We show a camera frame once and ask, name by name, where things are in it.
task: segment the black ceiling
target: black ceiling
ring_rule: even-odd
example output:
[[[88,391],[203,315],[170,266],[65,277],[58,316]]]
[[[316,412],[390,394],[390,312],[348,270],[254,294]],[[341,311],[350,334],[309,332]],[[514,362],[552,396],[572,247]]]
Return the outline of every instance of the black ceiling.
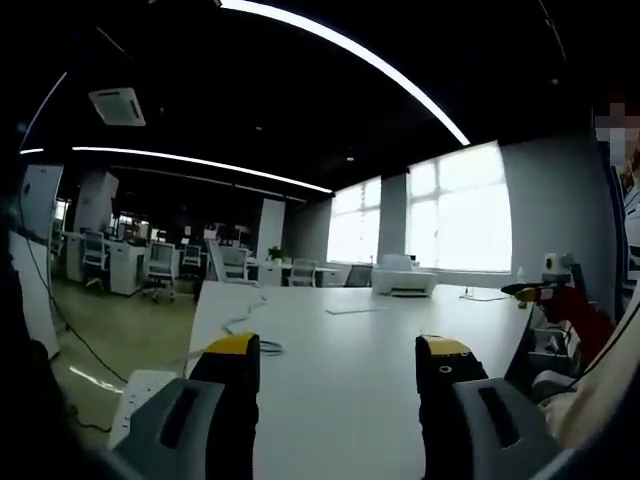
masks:
[[[538,0],[263,3],[314,19],[387,60],[472,144],[588,128],[590,96],[603,77],[588,52],[609,45],[594,40],[599,24],[573,2],[545,2],[566,61]],[[108,5],[88,20],[73,10],[61,36],[49,24],[31,27],[57,39],[46,55],[38,51],[42,68],[31,65],[42,85],[69,74],[25,146],[48,153],[29,161],[157,168],[313,199],[322,194],[246,174],[68,148],[173,153],[333,190],[461,148],[395,82],[306,31],[211,0]],[[93,109],[88,91],[121,86],[135,88],[146,127],[105,126]]]

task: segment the printer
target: printer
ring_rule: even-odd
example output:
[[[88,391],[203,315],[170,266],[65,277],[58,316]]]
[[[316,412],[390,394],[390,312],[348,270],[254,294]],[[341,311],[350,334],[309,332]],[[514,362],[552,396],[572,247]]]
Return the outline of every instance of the printer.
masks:
[[[418,270],[409,255],[385,255],[371,273],[371,288],[378,295],[428,297],[438,284],[438,275]]]

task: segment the ceiling vent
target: ceiling vent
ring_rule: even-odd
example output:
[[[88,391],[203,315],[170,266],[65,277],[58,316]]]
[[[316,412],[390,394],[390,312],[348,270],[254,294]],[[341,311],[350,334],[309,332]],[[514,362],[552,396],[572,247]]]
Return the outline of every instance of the ceiling vent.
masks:
[[[107,125],[144,127],[146,122],[133,88],[111,88],[89,92],[89,98]]]

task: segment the led light strip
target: led light strip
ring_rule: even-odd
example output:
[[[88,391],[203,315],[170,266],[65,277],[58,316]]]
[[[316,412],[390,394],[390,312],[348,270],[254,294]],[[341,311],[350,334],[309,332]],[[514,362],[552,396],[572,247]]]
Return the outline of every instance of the led light strip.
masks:
[[[145,150],[130,150],[128,148],[111,148],[111,147],[73,147],[72,150],[76,152],[110,152],[110,153],[127,153],[131,155],[145,155],[148,157],[167,158],[169,160],[179,160],[182,162],[197,163],[199,165],[207,165],[210,167],[223,168],[225,170],[233,170],[235,172],[248,173],[249,175],[256,175],[258,177],[269,178],[271,180],[277,180],[279,182],[290,183],[299,187],[310,188],[322,193],[332,193],[328,188],[318,187],[309,183],[299,182],[298,180],[292,180],[290,178],[280,177],[278,175],[272,175],[270,173],[259,172],[257,170],[251,170],[249,168],[236,167],[235,165],[227,165],[226,163],[211,162],[209,160],[201,160],[199,158],[183,157],[181,155],[171,155],[169,153],[159,152],[147,152]]]
[[[412,97],[420,102],[427,110],[429,110],[434,117],[442,122],[447,127],[451,134],[458,139],[462,145],[469,145],[469,140],[460,131],[455,123],[442,111],[438,105],[435,104],[418,86],[416,86],[411,80],[402,75],[398,70],[393,68],[387,62],[378,57],[375,53],[367,50],[362,45],[354,42],[350,38],[339,34],[338,32],[331,30],[324,25],[309,20],[308,18],[296,15],[286,10],[270,7],[268,5],[262,5],[261,3],[247,2],[245,0],[220,0],[222,8],[229,10],[237,10],[239,12],[254,13],[256,15],[262,15],[263,17],[279,20],[294,27],[302,28],[307,32],[318,35],[319,37],[328,40],[345,50],[353,53],[357,57],[360,57],[365,62],[369,63],[373,67],[380,70],[387,77],[395,81],[404,90],[407,91]]]

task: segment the reflective floor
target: reflective floor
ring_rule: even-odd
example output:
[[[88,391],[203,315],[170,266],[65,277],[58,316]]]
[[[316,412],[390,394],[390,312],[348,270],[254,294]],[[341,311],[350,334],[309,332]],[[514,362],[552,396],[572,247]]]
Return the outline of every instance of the reflective floor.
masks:
[[[182,370],[184,362],[170,362],[188,352],[195,315],[192,295],[154,304],[140,293],[126,298],[56,279],[52,293],[67,322],[123,378],[140,368]],[[78,408],[81,422],[110,428],[123,383],[62,322],[56,327],[60,353],[52,368],[67,402]],[[72,423],[88,446],[106,446],[108,433]]]

